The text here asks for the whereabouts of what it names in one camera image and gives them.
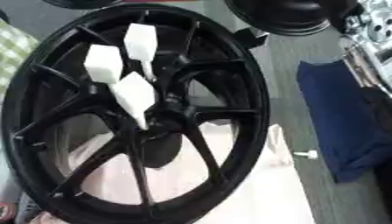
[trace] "plaid fabric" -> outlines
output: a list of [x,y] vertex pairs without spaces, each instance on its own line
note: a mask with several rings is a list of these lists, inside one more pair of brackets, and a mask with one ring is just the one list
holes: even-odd
[[0,103],[19,66],[38,41],[0,19]]

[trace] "white cloth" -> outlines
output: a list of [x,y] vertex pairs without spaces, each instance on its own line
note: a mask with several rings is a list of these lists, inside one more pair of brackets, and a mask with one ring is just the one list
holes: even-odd
[[[201,126],[201,130],[213,149],[215,158],[222,164],[233,145],[231,126],[206,123]],[[76,168],[111,137],[112,134],[96,136],[71,153],[71,169]],[[182,149],[175,160],[159,170],[147,169],[147,175],[154,200],[164,201],[186,193],[202,183],[207,178],[207,168],[192,144],[184,138]],[[136,181],[132,177],[129,160],[125,155],[120,155],[91,174],[82,188],[103,200],[139,204]],[[42,214],[33,222],[39,223],[64,222]],[[278,125],[269,128],[262,155],[247,179],[227,200],[197,223],[315,223],[292,156],[284,141],[284,133]]]

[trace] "white cube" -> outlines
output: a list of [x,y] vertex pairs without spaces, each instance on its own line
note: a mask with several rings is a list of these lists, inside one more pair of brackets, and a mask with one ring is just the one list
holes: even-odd
[[109,87],[118,104],[135,118],[141,129],[146,130],[144,112],[155,103],[154,87],[137,72]]
[[158,48],[157,29],[153,25],[131,24],[124,44],[130,59],[153,61]]
[[115,46],[91,45],[84,66],[91,80],[114,84],[121,78],[123,60]]

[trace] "floor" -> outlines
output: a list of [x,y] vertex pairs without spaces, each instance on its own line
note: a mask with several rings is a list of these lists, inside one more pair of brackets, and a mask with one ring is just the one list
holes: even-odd
[[[231,31],[246,26],[233,16],[223,1],[170,4],[209,16]],[[41,0],[2,1],[0,7],[10,15],[16,27],[38,39],[44,39],[62,25],[87,13],[85,10],[55,8]],[[296,83],[298,62],[338,60],[338,38],[339,35],[332,29],[305,38],[271,36],[268,45],[253,50],[269,85],[271,122],[283,126],[293,151],[318,148],[311,119]],[[299,158],[296,159],[296,167],[318,224],[390,223],[372,173],[351,184],[335,185],[322,161]]]

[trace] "navy blue cloth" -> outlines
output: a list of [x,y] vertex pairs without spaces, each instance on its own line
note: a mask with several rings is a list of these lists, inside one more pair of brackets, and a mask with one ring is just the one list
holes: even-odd
[[297,81],[321,153],[337,182],[355,180],[392,158],[392,138],[376,123],[343,61],[324,65],[302,62]]

